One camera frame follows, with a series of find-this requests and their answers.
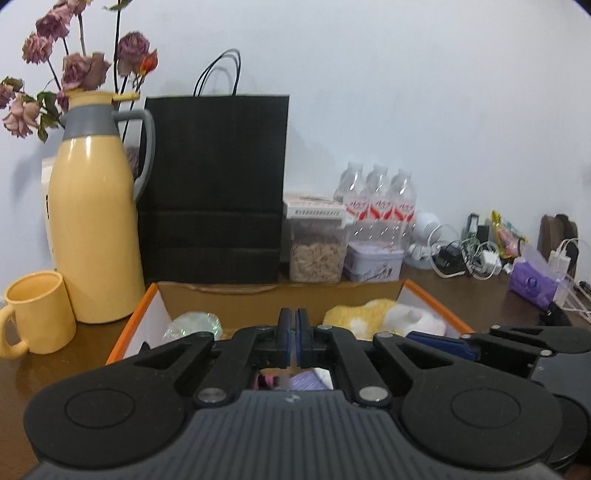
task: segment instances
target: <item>yellow thermos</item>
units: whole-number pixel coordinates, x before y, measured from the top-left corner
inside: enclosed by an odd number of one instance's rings
[[[79,92],[70,97],[64,138],[48,191],[58,271],[76,320],[113,322],[131,314],[145,293],[135,202],[154,161],[154,120],[147,110],[117,112],[113,102],[137,94]],[[118,122],[144,121],[146,158],[134,182]]]

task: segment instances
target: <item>bag handle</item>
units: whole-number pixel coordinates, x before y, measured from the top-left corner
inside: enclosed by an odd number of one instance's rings
[[[232,96],[236,96],[236,91],[238,90],[238,82],[240,81],[240,71],[242,70],[242,57],[240,56],[240,50],[237,48],[230,48],[222,53],[218,58],[216,58],[213,62],[209,64],[209,66],[202,71],[201,75],[199,76],[197,83],[195,84],[195,88],[193,90],[193,96],[201,96],[201,92],[203,90],[203,86],[209,77],[210,72],[215,67],[215,64],[219,62],[223,58],[230,57],[234,60],[234,65],[236,66],[236,81],[234,82],[234,88],[232,90]]]

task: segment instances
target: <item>metal screw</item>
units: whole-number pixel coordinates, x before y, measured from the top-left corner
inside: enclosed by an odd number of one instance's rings
[[[226,398],[226,392],[221,388],[204,388],[197,394],[197,398],[204,403],[218,403]]]
[[[363,387],[359,390],[359,396],[365,401],[382,401],[388,398],[388,391],[382,387]]]

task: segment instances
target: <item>ribbed gray plate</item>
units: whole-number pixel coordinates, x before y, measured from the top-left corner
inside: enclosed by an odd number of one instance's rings
[[[199,410],[154,457],[109,471],[41,463],[29,480],[558,480],[542,464],[472,472],[423,454],[390,416],[355,407],[340,391],[244,391],[223,408]]]

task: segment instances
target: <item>round black pad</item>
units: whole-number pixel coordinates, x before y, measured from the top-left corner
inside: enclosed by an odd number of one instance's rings
[[[66,415],[80,427],[107,429],[131,417],[134,406],[134,399],[127,393],[101,388],[71,398]]]
[[[557,398],[562,409],[562,428],[552,448],[547,465],[554,470],[563,471],[574,462],[585,443],[589,428],[583,407],[569,398]]]
[[[113,364],[43,389],[27,405],[24,427],[41,459],[100,470],[159,452],[185,416],[166,370]]]
[[[467,390],[452,400],[452,412],[467,425],[480,429],[506,427],[519,418],[519,402],[510,395],[490,388]]]
[[[423,371],[404,398],[401,420],[422,450],[446,463],[505,470],[545,458],[561,410],[538,385],[458,362]]]

